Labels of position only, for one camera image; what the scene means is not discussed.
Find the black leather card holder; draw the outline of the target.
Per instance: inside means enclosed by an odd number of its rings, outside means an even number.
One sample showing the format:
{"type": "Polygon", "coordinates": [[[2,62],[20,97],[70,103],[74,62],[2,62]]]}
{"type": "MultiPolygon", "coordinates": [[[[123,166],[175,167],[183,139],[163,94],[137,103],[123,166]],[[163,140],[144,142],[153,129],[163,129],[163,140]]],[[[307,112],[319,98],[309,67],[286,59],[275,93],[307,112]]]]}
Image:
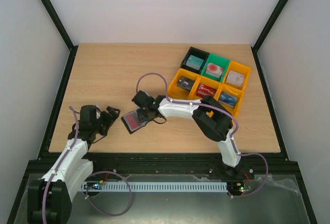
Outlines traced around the black leather card holder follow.
{"type": "Polygon", "coordinates": [[[158,113],[146,108],[137,108],[121,117],[121,121],[130,134],[145,127],[149,122],[153,121],[158,113]]]}

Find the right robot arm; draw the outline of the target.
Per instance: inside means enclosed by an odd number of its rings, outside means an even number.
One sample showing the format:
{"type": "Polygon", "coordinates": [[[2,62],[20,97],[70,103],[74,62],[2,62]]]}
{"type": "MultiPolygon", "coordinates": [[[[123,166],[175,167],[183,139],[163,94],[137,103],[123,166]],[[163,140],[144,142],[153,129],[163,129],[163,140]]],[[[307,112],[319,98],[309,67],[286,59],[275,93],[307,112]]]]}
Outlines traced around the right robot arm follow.
{"type": "Polygon", "coordinates": [[[193,120],[208,139],[217,143],[226,175],[234,179],[242,174],[241,153],[234,140],[238,121],[213,97],[206,95],[197,100],[178,100],[158,95],[153,98],[140,90],[132,102],[138,106],[136,116],[143,125],[156,118],[193,120]]]}

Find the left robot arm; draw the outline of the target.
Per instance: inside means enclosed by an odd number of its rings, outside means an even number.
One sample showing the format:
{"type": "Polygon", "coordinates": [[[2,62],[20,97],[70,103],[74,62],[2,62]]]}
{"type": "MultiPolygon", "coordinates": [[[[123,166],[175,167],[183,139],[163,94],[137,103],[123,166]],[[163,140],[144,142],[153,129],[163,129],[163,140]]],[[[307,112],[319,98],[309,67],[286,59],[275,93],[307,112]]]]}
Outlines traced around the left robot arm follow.
{"type": "Polygon", "coordinates": [[[93,172],[93,163],[84,155],[97,142],[97,135],[107,136],[120,110],[108,106],[101,111],[96,105],[84,105],[73,114],[75,122],[64,150],[50,170],[27,188],[28,223],[68,222],[75,195],[93,172]]]}

